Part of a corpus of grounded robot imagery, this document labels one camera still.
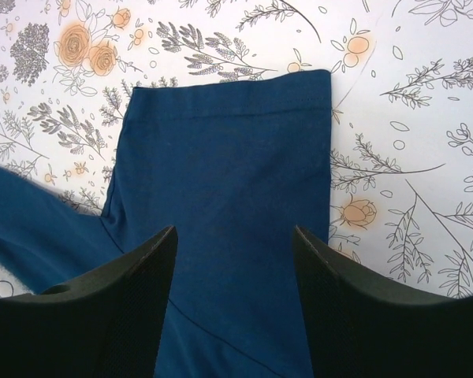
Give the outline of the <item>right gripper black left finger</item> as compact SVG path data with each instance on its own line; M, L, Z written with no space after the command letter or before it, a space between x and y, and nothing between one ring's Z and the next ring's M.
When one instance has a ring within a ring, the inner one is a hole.
M152 377L176 256L169 226L39 295L0 298L0 377Z

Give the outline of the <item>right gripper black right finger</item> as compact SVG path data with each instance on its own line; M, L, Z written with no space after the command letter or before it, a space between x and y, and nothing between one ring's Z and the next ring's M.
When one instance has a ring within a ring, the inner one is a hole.
M473 377L473 296L395 282L293 232L293 260L317 377Z

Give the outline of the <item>blue t shirt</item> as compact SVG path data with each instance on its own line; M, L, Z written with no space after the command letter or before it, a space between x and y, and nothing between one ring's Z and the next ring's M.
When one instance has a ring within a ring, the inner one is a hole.
M0 168L0 264L41 292L166 226L177 258L157 377L309 377L292 258L330 222L326 70L136 87L98 216Z

